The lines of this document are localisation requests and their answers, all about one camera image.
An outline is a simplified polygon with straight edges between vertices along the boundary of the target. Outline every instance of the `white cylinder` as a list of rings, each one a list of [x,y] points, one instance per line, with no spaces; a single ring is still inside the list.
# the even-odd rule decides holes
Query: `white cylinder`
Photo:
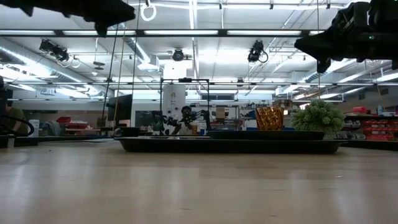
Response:
[[[40,124],[40,121],[36,120],[36,119],[32,119],[32,120],[29,120],[29,123],[31,125],[33,125],[33,127],[35,128],[35,131],[29,137],[32,137],[32,138],[38,137],[39,136],[39,124]]]

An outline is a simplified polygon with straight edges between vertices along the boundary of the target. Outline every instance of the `green succulent plant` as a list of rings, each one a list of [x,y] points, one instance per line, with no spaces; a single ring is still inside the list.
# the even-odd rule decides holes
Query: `green succulent plant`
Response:
[[[333,134],[344,126],[344,114],[331,103],[313,100],[304,110],[292,115],[292,124],[297,131],[323,131]]]

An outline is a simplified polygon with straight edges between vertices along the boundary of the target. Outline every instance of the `person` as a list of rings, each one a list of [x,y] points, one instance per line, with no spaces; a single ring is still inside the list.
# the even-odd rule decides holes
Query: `person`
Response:
[[[191,113],[191,107],[189,106],[184,106],[181,109],[182,117],[187,117]],[[179,134],[179,135],[192,135],[194,133],[194,128],[196,126],[194,125],[193,122],[189,123],[188,125],[185,125],[185,122],[179,122],[178,126],[175,127],[174,131],[172,134]]]
[[[7,101],[6,114],[12,118],[25,120],[25,114],[22,110],[12,107],[12,101]],[[20,121],[6,118],[6,127],[21,134],[27,134],[28,126]]]

